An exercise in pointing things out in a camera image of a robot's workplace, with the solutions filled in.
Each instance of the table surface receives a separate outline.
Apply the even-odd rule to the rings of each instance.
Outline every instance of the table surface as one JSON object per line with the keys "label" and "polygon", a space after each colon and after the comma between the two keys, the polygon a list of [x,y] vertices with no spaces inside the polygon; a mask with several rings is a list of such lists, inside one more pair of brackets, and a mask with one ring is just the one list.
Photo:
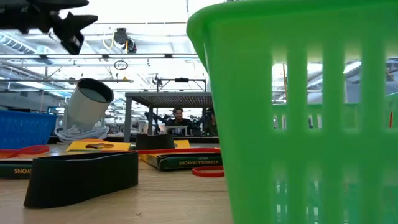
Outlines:
{"label": "table surface", "polygon": [[76,205],[24,208],[27,185],[28,180],[0,179],[0,223],[232,223],[224,177],[160,172],[142,161],[138,186]]}

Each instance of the person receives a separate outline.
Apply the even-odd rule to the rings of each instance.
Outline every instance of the person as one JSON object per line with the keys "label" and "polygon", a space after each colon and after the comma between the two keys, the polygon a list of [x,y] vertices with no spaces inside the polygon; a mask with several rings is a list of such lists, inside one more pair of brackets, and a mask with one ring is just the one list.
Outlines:
{"label": "person", "polygon": [[181,129],[172,128],[170,129],[170,131],[168,131],[169,134],[182,135],[182,136],[190,135],[193,123],[191,120],[182,117],[183,112],[184,110],[182,108],[174,108],[173,109],[174,119],[172,119],[171,122],[167,124],[167,126],[186,126],[188,134],[186,134],[185,129],[182,128]]}
{"label": "person", "polygon": [[216,115],[211,111],[211,119],[206,124],[205,136],[218,136]]}

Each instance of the white cylindrical light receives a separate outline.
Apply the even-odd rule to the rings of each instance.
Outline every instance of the white cylindrical light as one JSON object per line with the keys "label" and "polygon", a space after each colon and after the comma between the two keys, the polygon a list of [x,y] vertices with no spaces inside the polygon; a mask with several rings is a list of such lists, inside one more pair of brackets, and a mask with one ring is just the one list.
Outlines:
{"label": "white cylindrical light", "polygon": [[92,78],[82,78],[68,102],[66,129],[73,125],[82,131],[91,131],[113,101],[112,90]]}

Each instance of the green plastic basket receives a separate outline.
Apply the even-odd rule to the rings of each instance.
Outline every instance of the green plastic basket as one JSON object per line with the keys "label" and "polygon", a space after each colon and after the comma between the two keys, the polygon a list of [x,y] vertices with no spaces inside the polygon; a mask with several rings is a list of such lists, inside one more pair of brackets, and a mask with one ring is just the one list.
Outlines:
{"label": "green plastic basket", "polygon": [[[385,125],[384,99],[397,21],[396,0],[233,2],[190,18],[187,34],[211,79],[235,223],[398,222],[398,132]],[[362,61],[355,124],[343,106],[350,59]],[[310,129],[307,63],[320,60],[322,128]],[[274,129],[271,70],[282,61],[289,68],[286,129]]]}

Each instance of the white cable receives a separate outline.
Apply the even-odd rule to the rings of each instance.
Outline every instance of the white cable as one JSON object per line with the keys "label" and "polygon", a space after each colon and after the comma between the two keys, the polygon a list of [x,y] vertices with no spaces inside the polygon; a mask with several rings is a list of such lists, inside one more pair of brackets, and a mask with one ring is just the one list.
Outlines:
{"label": "white cable", "polygon": [[55,134],[60,138],[61,142],[71,143],[76,140],[82,140],[86,138],[95,138],[95,139],[104,139],[107,137],[109,131],[109,127],[101,127],[95,128],[91,131],[87,131],[81,133],[78,127],[72,126],[66,132],[63,130],[63,127],[55,128]]}

